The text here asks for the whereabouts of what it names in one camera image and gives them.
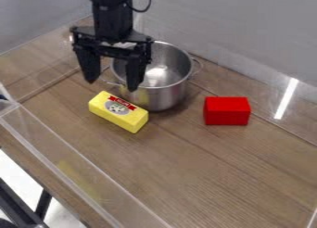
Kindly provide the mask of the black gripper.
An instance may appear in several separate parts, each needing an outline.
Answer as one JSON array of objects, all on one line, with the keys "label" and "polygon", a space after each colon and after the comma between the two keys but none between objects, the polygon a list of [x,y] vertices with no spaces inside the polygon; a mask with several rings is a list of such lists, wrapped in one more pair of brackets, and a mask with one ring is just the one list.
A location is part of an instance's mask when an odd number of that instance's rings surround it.
[{"label": "black gripper", "polygon": [[149,10],[133,6],[133,0],[92,0],[93,25],[74,26],[74,51],[85,80],[94,83],[101,76],[101,57],[128,60],[126,86],[130,92],[144,82],[148,64],[152,62],[153,38],[134,30],[134,13]]}]

